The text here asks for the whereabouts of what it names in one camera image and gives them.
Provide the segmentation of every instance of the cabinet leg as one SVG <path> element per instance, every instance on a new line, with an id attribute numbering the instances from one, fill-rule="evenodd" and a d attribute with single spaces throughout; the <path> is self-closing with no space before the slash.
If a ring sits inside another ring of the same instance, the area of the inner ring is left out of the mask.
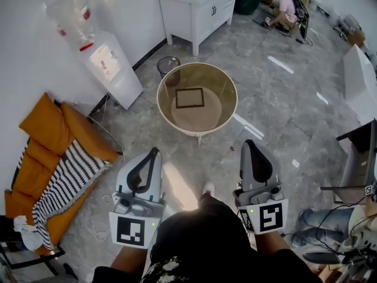
<path id="1" fill-rule="evenodd" d="M 195 43 L 193 43 L 193 55 L 194 57 L 199 55 L 199 45 Z"/>
<path id="2" fill-rule="evenodd" d="M 166 39 L 167 39 L 168 45 L 173 44 L 173 36 L 171 34 L 166 33 Z"/>

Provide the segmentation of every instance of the black and white striped fabric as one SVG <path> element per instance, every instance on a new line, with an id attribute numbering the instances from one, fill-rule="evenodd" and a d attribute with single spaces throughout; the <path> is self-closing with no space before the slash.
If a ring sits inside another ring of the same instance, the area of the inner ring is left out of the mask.
<path id="1" fill-rule="evenodd" d="M 77 140 L 62 155 L 46 189 L 34 205 L 32 215 L 43 246 L 54 245 L 46 229 L 47 220 L 68 210 L 111 163 L 90 156 Z"/>

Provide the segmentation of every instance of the gray tile floor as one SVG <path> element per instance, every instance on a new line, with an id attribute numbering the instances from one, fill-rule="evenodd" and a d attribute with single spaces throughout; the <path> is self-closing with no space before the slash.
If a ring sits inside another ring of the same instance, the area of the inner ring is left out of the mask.
<path id="1" fill-rule="evenodd" d="M 215 184 L 216 197 L 234 208 L 232 191 L 240 180 L 240 148 L 248 138 L 267 146 L 280 163 L 285 196 L 290 200 L 285 232 L 294 231 L 297 215 L 304 208 L 332 206 L 332 194 L 319 188 L 337 184 L 342 174 L 346 154 L 335 137 L 359 126 L 343 98 L 342 58 L 350 46 L 319 13 L 312 14 L 310 27 L 314 30 L 308 32 L 312 47 L 261 28 L 251 16 L 235 14 L 231 26 L 221 26 L 201 44 L 198 57 L 192 56 L 190 43 L 179 38 L 173 46 L 157 51 L 137 70 L 145 90 L 130 110 L 114 106 L 111 100 L 107 103 L 103 125 L 122 144 L 126 161 L 155 146 L 170 169 L 178 171 L 179 183 L 166 169 L 163 179 L 172 210 L 193 208 L 208 180 Z M 225 70 L 238 90 L 237 114 L 262 131 L 264 139 L 256 139 L 235 119 L 203 137 L 201 146 L 169 126 L 156 106 L 161 80 L 156 65 L 168 55 L 182 64 L 206 62 Z M 268 56 L 285 63 L 294 74 Z M 292 165 L 294 159 L 298 168 Z M 113 206 L 102 197 L 115 191 L 122 162 L 120 158 L 101 179 L 62 240 L 67 254 L 61 260 L 69 262 L 83 281 L 90 282 L 95 267 L 109 265 L 120 250 L 110 235 L 104 242 L 96 241 L 94 235 L 109 227 L 108 212 Z"/>

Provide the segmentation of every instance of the backpack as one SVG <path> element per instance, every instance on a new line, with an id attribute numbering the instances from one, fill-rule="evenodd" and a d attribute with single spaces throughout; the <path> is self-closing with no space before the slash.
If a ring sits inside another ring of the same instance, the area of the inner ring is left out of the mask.
<path id="1" fill-rule="evenodd" d="M 301 2 L 301 0 L 292 0 L 293 4 L 295 5 L 295 15 L 297 17 L 298 21 L 303 21 L 305 19 L 305 11 L 304 6 Z"/>

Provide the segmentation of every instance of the round glass table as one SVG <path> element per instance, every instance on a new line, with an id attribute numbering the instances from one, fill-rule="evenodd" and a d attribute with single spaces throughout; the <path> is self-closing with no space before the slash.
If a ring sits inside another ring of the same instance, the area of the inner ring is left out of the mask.
<path id="1" fill-rule="evenodd" d="M 157 90 L 157 105 L 165 120 L 186 135 L 203 135 L 224 127 L 236 111 L 238 95 L 231 78 L 204 63 L 170 71 Z"/>

